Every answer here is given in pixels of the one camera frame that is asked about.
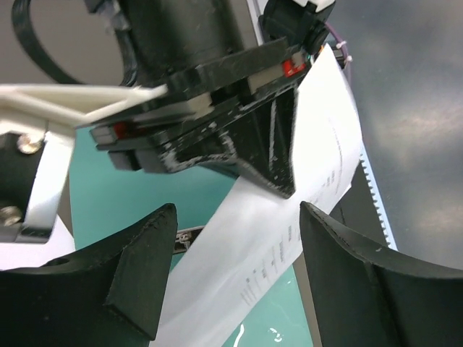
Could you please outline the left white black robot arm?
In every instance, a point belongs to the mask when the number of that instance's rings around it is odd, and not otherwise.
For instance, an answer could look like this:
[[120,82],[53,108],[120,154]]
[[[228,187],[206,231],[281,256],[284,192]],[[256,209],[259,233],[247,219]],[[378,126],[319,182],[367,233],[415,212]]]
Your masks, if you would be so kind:
[[[1,240],[49,241],[75,130],[159,98],[165,86],[1,86]],[[147,346],[156,338],[177,233],[166,204],[39,267],[1,272],[3,346]]]

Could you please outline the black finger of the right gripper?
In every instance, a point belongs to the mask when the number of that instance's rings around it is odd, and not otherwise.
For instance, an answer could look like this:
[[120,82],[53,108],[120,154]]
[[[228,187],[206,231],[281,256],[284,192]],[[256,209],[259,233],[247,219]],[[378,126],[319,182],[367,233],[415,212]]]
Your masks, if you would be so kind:
[[235,107],[184,132],[169,144],[169,170],[235,166],[238,174],[284,199],[295,193],[292,143],[297,88],[290,86]]

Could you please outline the teal plastic file folder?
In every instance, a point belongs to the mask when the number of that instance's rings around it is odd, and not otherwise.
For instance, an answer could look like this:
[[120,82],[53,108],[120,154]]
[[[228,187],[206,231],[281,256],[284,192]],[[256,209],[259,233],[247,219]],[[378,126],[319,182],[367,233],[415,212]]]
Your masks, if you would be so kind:
[[[77,133],[70,169],[75,246],[80,249],[132,225],[171,202],[180,228],[203,226],[234,180],[204,168],[176,174],[118,171],[96,150],[86,129]],[[225,346],[311,346],[313,344],[293,268],[289,268],[243,321]]]

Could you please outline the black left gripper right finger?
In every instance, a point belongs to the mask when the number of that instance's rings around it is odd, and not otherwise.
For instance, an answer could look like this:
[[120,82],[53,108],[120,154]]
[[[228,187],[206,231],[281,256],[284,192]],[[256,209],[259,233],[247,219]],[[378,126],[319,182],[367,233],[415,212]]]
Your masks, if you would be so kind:
[[300,233],[323,346],[461,346],[462,271],[402,254],[309,202]]

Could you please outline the white printed paper sheet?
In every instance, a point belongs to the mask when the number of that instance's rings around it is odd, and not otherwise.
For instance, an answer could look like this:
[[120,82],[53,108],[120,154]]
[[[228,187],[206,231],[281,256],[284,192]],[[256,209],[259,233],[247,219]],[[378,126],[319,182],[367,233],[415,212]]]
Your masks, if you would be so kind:
[[329,213],[351,186],[361,127],[346,77],[324,46],[299,88],[295,192],[246,179],[231,191],[169,274],[156,346],[242,346],[246,316],[302,253],[300,204]]

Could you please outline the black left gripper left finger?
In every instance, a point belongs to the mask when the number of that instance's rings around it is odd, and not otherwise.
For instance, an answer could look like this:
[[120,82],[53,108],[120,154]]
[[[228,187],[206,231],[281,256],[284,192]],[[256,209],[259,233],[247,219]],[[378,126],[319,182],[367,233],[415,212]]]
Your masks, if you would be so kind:
[[1,273],[3,346],[147,346],[156,339],[177,234],[167,203],[40,267]]

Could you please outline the metal folder clip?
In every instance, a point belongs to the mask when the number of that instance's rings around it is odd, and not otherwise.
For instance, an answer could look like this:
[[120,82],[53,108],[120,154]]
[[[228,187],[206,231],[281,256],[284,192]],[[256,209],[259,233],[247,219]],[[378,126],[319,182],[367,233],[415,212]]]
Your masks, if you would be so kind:
[[200,232],[204,229],[204,226],[196,226],[192,228],[186,228],[178,230],[175,239],[173,254],[185,253],[199,237]]

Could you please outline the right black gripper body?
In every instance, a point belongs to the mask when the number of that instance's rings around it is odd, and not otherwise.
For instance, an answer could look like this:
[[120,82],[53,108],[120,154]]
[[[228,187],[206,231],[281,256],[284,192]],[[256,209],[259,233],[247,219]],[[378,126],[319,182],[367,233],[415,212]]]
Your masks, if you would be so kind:
[[298,88],[309,69],[309,1],[269,1],[257,20],[245,1],[122,1],[121,8],[132,77],[167,91],[95,124],[97,148],[119,170],[174,173],[170,142],[235,107]]

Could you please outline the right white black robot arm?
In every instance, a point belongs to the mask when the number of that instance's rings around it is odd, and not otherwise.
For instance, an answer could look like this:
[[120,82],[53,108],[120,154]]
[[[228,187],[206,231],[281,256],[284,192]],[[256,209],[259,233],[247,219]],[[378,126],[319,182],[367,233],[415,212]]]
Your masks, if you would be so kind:
[[161,346],[220,346],[305,258],[324,346],[460,346],[462,271],[331,217],[361,157],[351,90],[325,44],[332,1],[269,1],[246,47],[228,1],[119,1],[128,81],[166,93],[95,121],[120,170],[236,178],[174,268]]

